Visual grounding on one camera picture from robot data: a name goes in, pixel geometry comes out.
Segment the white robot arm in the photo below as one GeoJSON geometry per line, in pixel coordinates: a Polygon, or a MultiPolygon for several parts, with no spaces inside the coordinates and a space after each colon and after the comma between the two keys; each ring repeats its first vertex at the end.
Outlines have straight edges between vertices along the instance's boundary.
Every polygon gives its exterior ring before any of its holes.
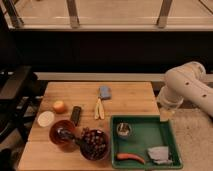
{"type": "Polygon", "coordinates": [[[174,67],[165,73],[165,85],[157,96],[161,121],[171,119],[185,99],[213,118],[213,88],[202,81],[205,75],[204,66],[196,61],[174,67]]]}

